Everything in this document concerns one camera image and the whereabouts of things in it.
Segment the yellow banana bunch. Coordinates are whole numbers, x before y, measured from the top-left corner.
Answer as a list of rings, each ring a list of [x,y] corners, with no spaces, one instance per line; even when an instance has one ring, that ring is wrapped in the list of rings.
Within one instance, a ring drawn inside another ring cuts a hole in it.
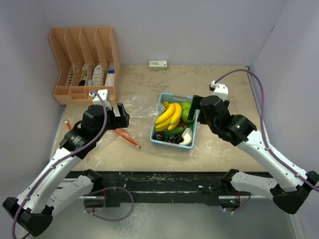
[[[179,103],[168,103],[167,109],[155,120],[154,130],[172,131],[181,120],[182,107]]]

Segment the clear zip bag orange zipper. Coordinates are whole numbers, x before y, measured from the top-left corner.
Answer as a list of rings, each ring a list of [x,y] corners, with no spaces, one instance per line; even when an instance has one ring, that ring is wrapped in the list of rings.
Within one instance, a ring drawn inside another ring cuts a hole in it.
[[[130,115],[129,126],[116,129],[113,133],[130,146],[141,149],[153,130],[154,119],[159,114],[159,104],[145,97],[133,95],[124,100],[123,105]]]

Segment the white garlic toy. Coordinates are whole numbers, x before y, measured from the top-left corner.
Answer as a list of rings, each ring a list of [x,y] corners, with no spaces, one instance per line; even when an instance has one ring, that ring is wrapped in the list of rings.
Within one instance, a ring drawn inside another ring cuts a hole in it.
[[[192,130],[190,128],[186,128],[182,133],[182,142],[179,145],[189,145],[192,142]]]

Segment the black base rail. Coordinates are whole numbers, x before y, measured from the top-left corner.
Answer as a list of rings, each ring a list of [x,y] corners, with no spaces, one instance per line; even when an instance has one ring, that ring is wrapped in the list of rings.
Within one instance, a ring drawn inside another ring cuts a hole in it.
[[[119,207],[122,203],[230,204],[238,192],[222,186],[225,172],[118,172],[100,171],[102,181],[94,190],[107,188],[85,203],[93,206]]]

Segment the green cucumber toy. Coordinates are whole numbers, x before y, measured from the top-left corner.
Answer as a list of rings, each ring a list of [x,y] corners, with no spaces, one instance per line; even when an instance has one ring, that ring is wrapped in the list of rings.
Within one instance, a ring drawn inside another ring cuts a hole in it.
[[[175,129],[171,130],[171,131],[163,131],[164,135],[176,135],[176,134],[181,134],[183,133],[185,130],[184,127],[176,127]]]

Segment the dark brown mangosteen toy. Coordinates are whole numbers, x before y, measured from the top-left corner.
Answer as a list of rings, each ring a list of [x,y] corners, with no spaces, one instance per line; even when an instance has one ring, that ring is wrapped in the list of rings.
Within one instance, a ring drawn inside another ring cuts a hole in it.
[[[163,134],[163,132],[158,131],[154,133],[154,135],[152,136],[152,139],[157,141],[164,141],[165,135]]]

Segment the light blue plastic basket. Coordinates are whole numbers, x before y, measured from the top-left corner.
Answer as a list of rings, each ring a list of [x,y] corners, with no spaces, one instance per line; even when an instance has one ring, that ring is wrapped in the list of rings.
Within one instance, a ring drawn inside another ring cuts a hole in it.
[[[154,145],[189,151],[195,143],[198,111],[187,116],[192,96],[162,93],[156,110],[150,140]]]

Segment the green cabbage toy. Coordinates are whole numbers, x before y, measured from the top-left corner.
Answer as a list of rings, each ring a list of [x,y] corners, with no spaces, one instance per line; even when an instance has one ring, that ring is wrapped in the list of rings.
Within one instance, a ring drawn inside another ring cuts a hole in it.
[[[185,123],[191,123],[195,120],[195,114],[193,115],[192,119],[188,119],[189,116],[189,109],[183,110],[181,118]]]

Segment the white blue item in organizer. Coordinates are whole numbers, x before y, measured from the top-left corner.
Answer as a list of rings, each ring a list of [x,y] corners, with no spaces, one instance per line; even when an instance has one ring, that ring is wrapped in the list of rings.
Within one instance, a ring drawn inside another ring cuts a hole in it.
[[[106,75],[105,86],[114,86],[115,83],[115,65],[111,62],[109,65],[109,70]]]

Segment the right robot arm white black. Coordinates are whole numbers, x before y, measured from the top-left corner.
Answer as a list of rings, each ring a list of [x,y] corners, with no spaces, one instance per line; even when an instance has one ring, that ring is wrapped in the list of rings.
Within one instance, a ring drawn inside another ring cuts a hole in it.
[[[271,199],[288,214],[295,214],[316,189],[319,175],[306,172],[290,162],[266,140],[257,127],[243,115],[231,115],[229,101],[218,96],[193,96],[188,117],[199,111],[198,120],[209,126],[211,132],[223,141],[246,152],[271,175],[270,178],[229,170],[221,179],[222,191],[233,195],[236,191],[248,192]]]

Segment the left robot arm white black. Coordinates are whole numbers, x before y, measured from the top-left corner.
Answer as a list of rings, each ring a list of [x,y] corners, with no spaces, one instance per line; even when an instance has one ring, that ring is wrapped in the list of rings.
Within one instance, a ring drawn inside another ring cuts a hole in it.
[[[127,128],[130,116],[122,103],[117,104],[119,115],[105,105],[90,105],[71,131],[60,142],[52,159],[37,178],[17,197],[8,197],[2,206],[13,219],[11,236],[16,238],[15,227],[20,225],[34,237],[42,234],[53,218],[81,196],[98,195],[103,188],[103,177],[88,169],[59,189],[58,186],[93,150],[108,130]]]

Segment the white bottle in organizer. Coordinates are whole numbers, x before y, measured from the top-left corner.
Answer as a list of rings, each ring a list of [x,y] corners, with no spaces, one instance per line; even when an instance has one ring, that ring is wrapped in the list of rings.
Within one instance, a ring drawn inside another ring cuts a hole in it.
[[[93,86],[99,86],[102,78],[102,67],[101,65],[97,65],[94,68],[93,76],[92,76],[92,84]]]

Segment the green apple toy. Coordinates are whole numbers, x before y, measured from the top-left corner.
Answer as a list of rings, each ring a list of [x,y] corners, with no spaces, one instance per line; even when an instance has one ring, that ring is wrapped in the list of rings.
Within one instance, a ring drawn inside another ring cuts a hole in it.
[[[191,103],[189,102],[182,102],[181,104],[182,110],[189,110],[191,108]]]

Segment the red grapes bunch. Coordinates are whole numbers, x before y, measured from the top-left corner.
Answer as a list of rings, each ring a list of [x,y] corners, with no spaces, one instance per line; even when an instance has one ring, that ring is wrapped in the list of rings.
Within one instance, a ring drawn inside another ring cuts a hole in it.
[[[184,121],[180,121],[177,127],[183,127],[183,128],[188,128],[188,123],[185,123]]]

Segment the orange desk file organizer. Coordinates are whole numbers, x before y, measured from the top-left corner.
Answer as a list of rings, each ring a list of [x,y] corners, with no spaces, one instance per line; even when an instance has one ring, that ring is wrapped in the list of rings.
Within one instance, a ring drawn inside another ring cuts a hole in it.
[[[53,95],[61,105],[88,104],[92,90],[107,89],[110,100],[116,100],[121,61],[112,27],[54,27],[49,41],[60,70]],[[115,65],[115,83],[105,86],[111,62]],[[99,86],[93,86],[97,65],[102,67],[102,78]]]

